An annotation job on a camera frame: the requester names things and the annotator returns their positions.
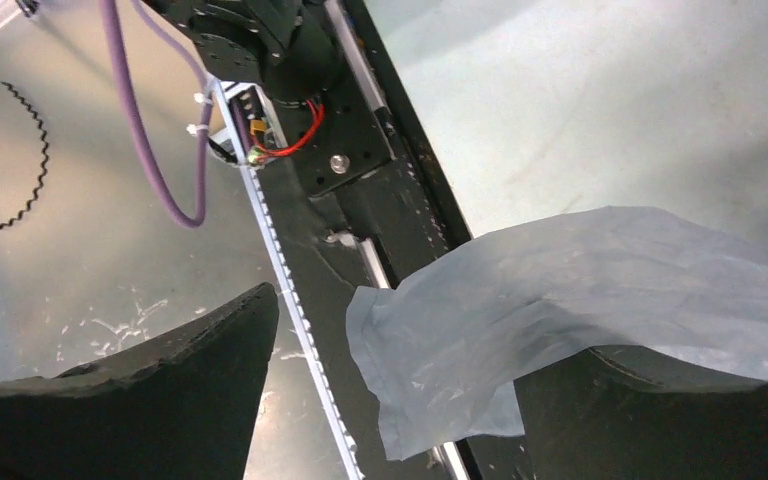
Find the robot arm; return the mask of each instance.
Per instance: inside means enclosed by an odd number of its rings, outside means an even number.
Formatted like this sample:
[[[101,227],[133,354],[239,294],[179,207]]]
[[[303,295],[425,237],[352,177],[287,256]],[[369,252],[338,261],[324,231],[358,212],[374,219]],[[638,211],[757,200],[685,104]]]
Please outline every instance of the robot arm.
[[[187,35],[221,80],[299,101],[327,88],[339,71],[339,48],[302,0],[142,1]]]

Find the red wire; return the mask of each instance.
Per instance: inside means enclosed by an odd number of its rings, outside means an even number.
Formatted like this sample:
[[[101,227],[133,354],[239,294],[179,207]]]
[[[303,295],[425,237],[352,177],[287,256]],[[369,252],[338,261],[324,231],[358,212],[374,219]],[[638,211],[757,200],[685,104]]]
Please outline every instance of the red wire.
[[[310,113],[313,114],[313,125],[310,126],[310,129],[308,129],[308,131],[302,136],[302,138],[299,139],[298,142],[295,143],[295,145],[278,150],[269,150],[260,143],[260,140],[257,139],[257,136],[252,135],[252,138],[254,139],[257,147],[263,150],[263,153],[270,157],[286,157],[304,147],[307,142],[313,138],[313,135],[322,125],[322,121],[325,120],[325,105],[320,105],[319,108],[316,108],[316,104],[314,104],[312,100],[308,100],[307,105],[310,107]]]

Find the white plastic sheet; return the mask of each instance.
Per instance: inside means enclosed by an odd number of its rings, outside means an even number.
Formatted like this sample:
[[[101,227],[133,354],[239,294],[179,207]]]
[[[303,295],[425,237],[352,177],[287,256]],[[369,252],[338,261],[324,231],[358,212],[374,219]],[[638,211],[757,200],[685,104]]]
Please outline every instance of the white plastic sheet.
[[[484,235],[396,290],[358,289],[352,356],[387,456],[522,434],[518,377],[583,349],[643,345],[768,381],[768,248],[652,208]]]

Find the silver bolt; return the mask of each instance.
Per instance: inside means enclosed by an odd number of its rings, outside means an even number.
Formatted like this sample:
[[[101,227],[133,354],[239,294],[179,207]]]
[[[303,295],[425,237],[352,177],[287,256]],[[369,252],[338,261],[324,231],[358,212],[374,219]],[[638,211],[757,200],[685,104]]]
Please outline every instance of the silver bolt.
[[[331,157],[331,170],[337,175],[342,175],[349,171],[349,157],[345,155],[334,155]]]

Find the black coiled wire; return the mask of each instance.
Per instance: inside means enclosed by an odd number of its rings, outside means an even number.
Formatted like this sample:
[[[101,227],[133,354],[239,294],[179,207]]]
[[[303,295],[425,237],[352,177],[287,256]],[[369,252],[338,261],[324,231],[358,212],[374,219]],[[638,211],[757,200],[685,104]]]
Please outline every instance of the black coiled wire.
[[[45,129],[45,124],[43,123],[42,118],[40,118],[39,112],[37,112],[33,105],[31,105],[30,102],[16,90],[16,87],[13,84],[7,82],[1,82],[1,84],[4,85],[7,88],[7,91],[9,91],[13,97],[25,107],[25,110],[31,114],[31,118],[36,122],[37,129],[40,132],[39,140],[42,144],[42,149],[40,150],[42,161],[40,162],[40,174],[37,175],[37,186],[31,191],[31,198],[25,202],[25,208],[19,210],[19,212],[17,212],[10,220],[0,223],[0,230],[4,230],[21,221],[25,214],[31,211],[34,202],[39,200],[40,191],[45,186],[45,177],[48,175],[48,162],[50,160],[48,149],[51,147],[51,144],[48,143],[48,131]]]

